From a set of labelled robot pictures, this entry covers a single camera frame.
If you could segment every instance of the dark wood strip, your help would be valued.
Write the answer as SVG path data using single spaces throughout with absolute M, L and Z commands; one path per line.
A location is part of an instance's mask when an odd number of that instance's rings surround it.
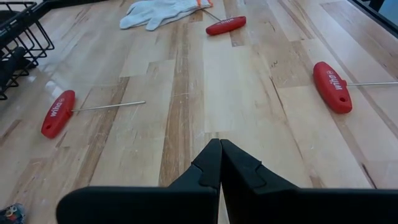
M 112 98 L 109 105 L 121 103 L 124 92 L 126 91 L 129 77 L 119 79 L 119 83 L 112 89 Z M 90 137 L 86 156 L 82 162 L 81 168 L 73 184 L 73 189 L 78 189 L 87 186 L 91 182 L 95 168 L 100 160 L 102 151 L 111 131 L 113 121 L 119 111 L 119 108 L 104 110 L 100 113 L 99 123 L 96 127 L 96 132 Z
M 368 163 L 365 155 L 363 154 L 358 142 L 356 141 L 353 133 L 349 130 L 347 125 L 345 124 L 345 117 L 341 116 L 340 114 L 336 114 L 330 111 L 331 117 L 335 121 L 337 128 L 339 129 L 341 135 L 343 136 L 344 140 L 347 143 L 351 153 L 354 155 L 357 163 L 359 164 L 360 168 L 362 169 L 363 173 L 365 174 L 369 184 L 373 188 L 377 188 L 376 184 L 374 183 L 372 177 L 369 175 L 369 172 L 365 166 Z
M 17 128 L 18 124 L 21 123 L 21 121 L 21 119 L 16 119 L 11 123 L 6 132 L 0 137 L 0 147 L 7 141 L 10 134 Z
M 225 16 L 226 16 L 225 19 L 236 16 L 242 16 L 239 13 L 238 6 L 236 5 L 236 0 L 223 0 L 223 2 L 224 2 Z M 233 47 L 244 46 L 247 44 L 245 43 L 245 38 L 244 38 L 245 32 L 246 32 L 245 27 L 232 30 L 231 32 L 229 32 L 229 36 L 231 37 L 231 43 Z
M 189 88 L 188 29 L 184 24 L 178 35 L 172 98 L 165 130 L 159 185 L 168 186 L 190 166 L 189 102 L 185 93 Z
M 300 21 L 300 19 L 286 6 L 283 0 L 278 0 L 279 4 L 285 9 L 287 14 L 293 19 L 293 21 L 297 24 L 297 26 L 303 31 L 303 33 L 307 36 L 308 39 L 314 39 L 314 36 L 311 32 L 305 27 L 305 25 Z

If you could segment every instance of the black metal grid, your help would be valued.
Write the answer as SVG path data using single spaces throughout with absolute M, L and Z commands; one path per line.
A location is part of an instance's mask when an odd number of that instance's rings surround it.
M 36 2 L 0 2 L 1 12 L 8 16 L 0 24 L 0 100 L 7 99 L 4 93 L 8 88 L 19 86 L 17 78 L 28 76 L 28 69 L 38 66 L 38 58 L 47 57 L 46 51 L 54 49 L 34 15 L 36 5 Z

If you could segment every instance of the small colorful object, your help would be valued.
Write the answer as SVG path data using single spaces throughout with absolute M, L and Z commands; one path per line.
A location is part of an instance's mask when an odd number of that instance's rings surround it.
M 0 211 L 0 224 L 24 224 L 25 209 L 16 203 Z

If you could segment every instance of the wooden workbench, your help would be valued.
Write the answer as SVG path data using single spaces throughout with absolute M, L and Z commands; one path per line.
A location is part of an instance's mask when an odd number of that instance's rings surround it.
M 50 11 L 55 50 L 0 102 L 0 205 L 53 223 L 60 198 L 87 185 L 167 186 L 211 138 L 226 138 L 300 187 L 398 187 L 398 87 L 350 88 L 331 112 L 312 81 L 329 63 L 348 82 L 398 75 L 398 41 L 345 0 L 214 0 L 245 27 L 208 37 L 198 11 L 153 32 L 119 30 L 133 0 Z M 76 107 L 61 134 L 40 133 L 64 90 Z M 220 223 L 226 223 L 221 201 Z

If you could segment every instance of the metal shaft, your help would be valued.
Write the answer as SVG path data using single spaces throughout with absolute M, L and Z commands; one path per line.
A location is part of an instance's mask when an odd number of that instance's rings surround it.
M 145 103 L 145 101 L 138 101 L 138 102 L 131 102 L 131 103 L 121 103 L 121 104 L 118 104 L 118 105 L 96 106 L 96 107 L 93 107 L 93 108 L 74 109 L 74 110 L 72 110 L 72 112 L 84 111 L 84 110 L 97 110 L 97 109 L 112 108 L 112 107 L 117 107 L 117 106 L 139 105 L 139 104 L 143 104 L 143 103 Z
M 211 17 L 215 18 L 218 21 L 221 21 L 221 19 L 217 18 L 215 15 L 213 15 L 212 13 L 206 11 L 205 9 L 202 9 L 202 11 L 204 11 L 205 13 L 207 13 L 208 15 L 210 15 Z
M 369 85 L 396 85 L 398 82 L 385 82 L 385 83 L 347 83 L 347 86 L 369 86 Z

